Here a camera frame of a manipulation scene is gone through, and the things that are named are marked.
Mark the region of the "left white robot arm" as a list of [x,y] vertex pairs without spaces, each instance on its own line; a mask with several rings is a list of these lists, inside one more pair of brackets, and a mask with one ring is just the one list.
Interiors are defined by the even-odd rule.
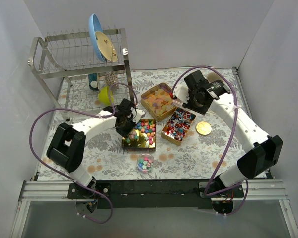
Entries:
[[123,99],[120,104],[107,106],[84,121],[72,125],[62,123],[46,155],[79,184],[78,191],[84,198],[91,198],[96,192],[96,180],[82,164],[85,144],[108,129],[115,129],[120,136],[127,137],[144,115],[134,103]]

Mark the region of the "gold tin of lollipops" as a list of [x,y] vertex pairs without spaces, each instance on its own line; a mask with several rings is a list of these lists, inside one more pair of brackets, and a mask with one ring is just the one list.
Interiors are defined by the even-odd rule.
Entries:
[[161,137],[180,146],[195,118],[195,114],[178,107],[162,129]]

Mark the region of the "gold tin of gummy candies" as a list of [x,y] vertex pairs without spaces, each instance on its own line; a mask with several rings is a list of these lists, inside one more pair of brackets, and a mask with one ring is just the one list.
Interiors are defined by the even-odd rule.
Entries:
[[176,110],[170,97],[171,88],[166,83],[160,83],[141,95],[141,105],[156,119],[163,121]]

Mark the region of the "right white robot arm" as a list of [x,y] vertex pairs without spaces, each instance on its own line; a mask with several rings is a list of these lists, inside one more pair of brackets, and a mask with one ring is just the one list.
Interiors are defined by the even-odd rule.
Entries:
[[[230,128],[227,146],[204,188],[205,197],[226,197],[243,181],[253,179],[276,165],[283,141],[280,136],[270,136],[262,130],[238,105],[232,84],[215,69],[212,72],[219,77],[214,82],[209,82],[198,66],[185,71],[179,79],[184,79],[186,84],[174,83],[172,99],[179,101],[181,108],[202,115],[212,110]],[[234,137],[242,145],[244,155],[233,167],[218,174]]]

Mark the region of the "gold tin of star candies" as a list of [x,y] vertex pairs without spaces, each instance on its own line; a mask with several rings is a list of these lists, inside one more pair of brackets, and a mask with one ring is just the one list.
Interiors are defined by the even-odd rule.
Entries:
[[130,152],[155,152],[157,146],[156,133],[155,119],[141,119],[127,138],[122,138],[122,148]]

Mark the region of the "clear round candy jar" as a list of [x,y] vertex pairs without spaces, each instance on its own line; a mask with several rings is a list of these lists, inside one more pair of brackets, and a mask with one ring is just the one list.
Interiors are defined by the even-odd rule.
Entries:
[[137,169],[142,173],[149,173],[154,167],[154,157],[151,154],[140,154],[137,158]]

